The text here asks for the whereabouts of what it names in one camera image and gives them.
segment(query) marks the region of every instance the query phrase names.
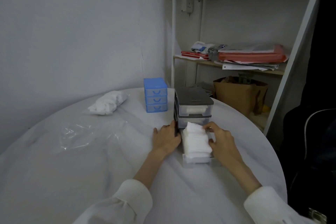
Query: wall socket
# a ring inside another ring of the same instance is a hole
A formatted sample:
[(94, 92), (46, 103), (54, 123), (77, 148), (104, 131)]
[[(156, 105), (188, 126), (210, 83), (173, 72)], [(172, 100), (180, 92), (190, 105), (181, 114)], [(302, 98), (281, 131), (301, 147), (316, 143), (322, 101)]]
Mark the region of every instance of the wall socket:
[(194, 0), (182, 0), (181, 8), (183, 12), (191, 14), (194, 11)]

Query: white shirt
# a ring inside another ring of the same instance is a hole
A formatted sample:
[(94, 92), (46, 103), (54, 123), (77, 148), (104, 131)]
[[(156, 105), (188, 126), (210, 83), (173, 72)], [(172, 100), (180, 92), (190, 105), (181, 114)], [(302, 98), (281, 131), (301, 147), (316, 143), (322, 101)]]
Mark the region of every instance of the white shirt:
[[(152, 206), (145, 185), (126, 180), (112, 197), (90, 206), (73, 224), (142, 224)], [(288, 206), (272, 187), (257, 189), (244, 207), (257, 224), (314, 224)]]

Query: round table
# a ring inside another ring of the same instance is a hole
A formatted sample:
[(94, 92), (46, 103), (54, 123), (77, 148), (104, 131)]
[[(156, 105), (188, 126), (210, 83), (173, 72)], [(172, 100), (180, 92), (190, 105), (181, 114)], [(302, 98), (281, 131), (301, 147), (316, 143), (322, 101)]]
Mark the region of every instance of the round table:
[[(128, 100), (112, 116), (83, 112), (100, 96), (83, 100), (35, 125), (0, 156), (1, 222), (72, 223), (133, 177), (151, 149), (152, 129), (173, 119), (174, 90), (168, 89), (168, 111), (160, 113), (146, 113), (143, 88), (125, 91)], [(212, 120), (231, 131), (261, 184), (287, 201), (267, 138), (235, 109), (214, 102)], [(246, 194), (224, 167), (187, 169), (181, 159), (176, 151), (160, 168), (145, 223), (253, 223), (243, 207)]]

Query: blue drawer organizer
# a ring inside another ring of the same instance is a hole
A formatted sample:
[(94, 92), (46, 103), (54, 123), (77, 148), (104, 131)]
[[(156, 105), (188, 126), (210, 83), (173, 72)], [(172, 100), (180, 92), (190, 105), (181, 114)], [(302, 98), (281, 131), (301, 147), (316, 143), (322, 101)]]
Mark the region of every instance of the blue drawer organizer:
[(166, 112), (168, 110), (167, 85), (163, 78), (145, 78), (146, 112)]

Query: shirt cuff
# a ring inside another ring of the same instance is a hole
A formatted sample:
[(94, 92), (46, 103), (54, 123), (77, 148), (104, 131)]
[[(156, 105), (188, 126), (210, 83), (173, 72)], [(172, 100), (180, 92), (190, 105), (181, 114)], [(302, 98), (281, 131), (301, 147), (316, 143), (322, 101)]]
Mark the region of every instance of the shirt cuff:
[(272, 187), (261, 187), (244, 202), (244, 207), (255, 223), (273, 223), (290, 218), (297, 213), (290, 208)]
[(149, 190), (138, 180), (125, 180), (113, 197), (127, 202), (136, 213), (140, 223), (145, 220), (153, 206)]

